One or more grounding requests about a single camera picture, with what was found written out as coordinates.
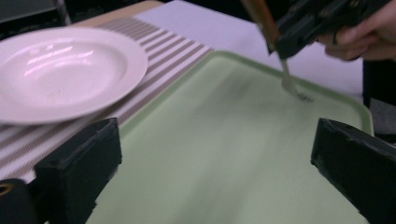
white stripe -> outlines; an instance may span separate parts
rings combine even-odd
[[[145,42],[146,40],[154,37],[155,35],[158,35],[158,34],[162,33],[163,31],[165,31],[165,30],[164,29],[159,29],[158,31],[155,31],[155,32],[153,32],[153,33],[151,33],[149,35],[146,35],[146,36],[136,40],[136,42],[141,44],[142,42]]]
[[[168,46],[174,44],[175,42],[177,42],[178,40],[180,40],[182,37],[181,36],[175,36],[169,40],[167,40],[166,42],[163,42],[163,44],[159,45],[157,48],[152,49],[151,51],[148,52],[148,57],[150,57],[151,55],[156,54],[158,51],[163,50],[165,48],[167,48]]]
[[[144,49],[148,49],[151,46],[163,41],[165,38],[169,37],[170,35],[172,35],[172,33],[169,33],[169,32],[167,32],[167,33],[165,33],[163,35],[160,35],[157,38],[155,38],[154,40],[152,40],[152,41],[148,42],[146,45],[144,45],[143,48]]]

finger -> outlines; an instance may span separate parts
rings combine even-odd
[[[349,50],[326,49],[326,54],[344,61],[350,61],[360,57],[367,49],[368,47]]]
[[[379,37],[374,34],[369,34],[364,36],[363,38],[349,44],[349,45],[329,45],[327,48],[329,49],[339,49],[339,50],[349,50],[349,49],[359,49],[363,47],[367,47],[378,42]]]
[[[339,34],[337,34],[337,42],[340,45],[353,43],[373,30],[384,26],[394,19],[394,8],[396,8],[396,1],[390,1],[386,6],[379,9],[374,15],[362,21],[356,27],[340,30]]]

light green tray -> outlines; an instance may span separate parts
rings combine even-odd
[[[310,164],[318,118],[367,133],[345,95],[213,52],[121,128],[123,162],[89,223],[347,224],[358,211]]]

fork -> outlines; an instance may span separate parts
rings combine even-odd
[[[296,83],[294,78],[291,76],[288,64],[286,60],[280,60],[282,67],[283,67],[283,77],[282,77],[282,88],[286,92],[290,93],[291,95],[297,96],[300,100],[304,102],[311,103],[314,101],[314,98],[310,97],[309,95],[298,91],[296,87]]]

striped cloth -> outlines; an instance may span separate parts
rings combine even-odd
[[[117,117],[122,124],[212,50],[133,18],[110,21],[100,28],[128,35],[143,47],[148,55],[145,77],[114,105],[80,119],[43,126],[0,125],[0,179],[32,181],[33,166],[68,138],[100,119]]]

